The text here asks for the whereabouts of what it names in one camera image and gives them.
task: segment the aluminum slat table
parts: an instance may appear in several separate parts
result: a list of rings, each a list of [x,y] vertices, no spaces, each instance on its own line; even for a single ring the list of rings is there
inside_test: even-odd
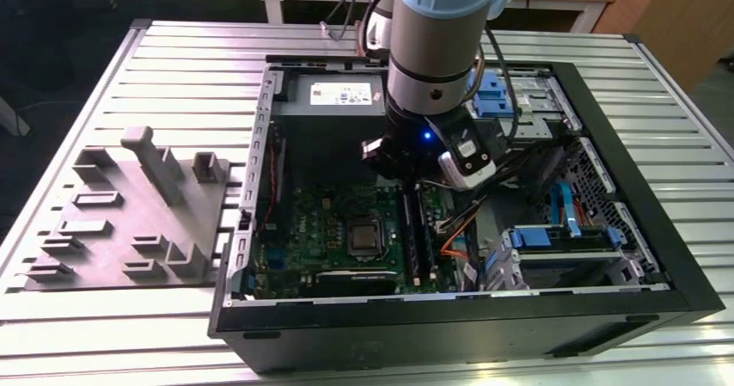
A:
[[[316,26],[155,21],[131,28],[0,248],[0,379],[37,384],[216,383],[260,378],[207,337],[211,288],[25,292],[23,260],[59,221],[79,184],[69,166],[85,145],[119,147],[129,124],[156,129],[177,158],[212,150],[232,162],[216,238],[237,220],[249,129],[266,54],[351,55]],[[510,60],[572,62],[702,265],[727,310],[665,328],[590,358],[379,371],[318,372],[291,381],[512,384],[717,384],[734,378],[734,167],[730,146],[643,45],[616,35],[498,32]],[[492,52],[483,40],[486,52]]]

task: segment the blue plastic latch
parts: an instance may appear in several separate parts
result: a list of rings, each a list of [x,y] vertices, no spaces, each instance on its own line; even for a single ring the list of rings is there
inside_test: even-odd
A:
[[[523,247],[523,237],[516,230],[510,232],[510,240],[512,241],[512,248]]]
[[[490,255],[490,258],[486,259],[486,263],[484,263],[484,276],[487,275],[487,273],[490,272],[490,269],[492,268],[494,266],[494,263],[496,262],[496,251],[492,252],[492,255]]]
[[[563,215],[568,224],[568,230],[571,231],[571,237],[580,237],[582,229],[579,229],[578,222],[575,221],[574,194],[567,182],[559,182],[550,193],[550,220],[555,224],[559,223],[558,194],[560,194],[560,198],[563,199]]]
[[[471,70],[468,87],[474,85],[475,77],[475,71]],[[514,111],[507,103],[507,90],[492,70],[484,71],[479,90],[474,95],[474,102],[476,114],[482,118],[512,116]]]
[[[611,246],[619,248],[622,246],[622,233],[619,229],[616,227],[607,227],[607,235]]]
[[[551,239],[548,238],[548,232],[544,228],[522,228],[515,229],[515,231],[523,236],[523,242],[526,242],[527,247],[551,246]]]
[[[476,115],[482,118],[490,117],[511,117],[512,109],[506,101],[478,100]]]

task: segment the ventilation grille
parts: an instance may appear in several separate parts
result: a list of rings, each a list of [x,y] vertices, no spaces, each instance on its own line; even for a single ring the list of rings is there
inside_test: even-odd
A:
[[[583,149],[579,148],[566,167],[562,168],[558,178],[571,185],[574,196],[580,200],[590,220],[596,225],[616,227],[624,236],[627,244],[623,248],[637,250],[639,248],[630,225],[622,219],[615,205],[606,199],[607,189],[594,169],[591,159]],[[546,196],[542,206],[538,207],[540,220],[551,222],[551,197]]]

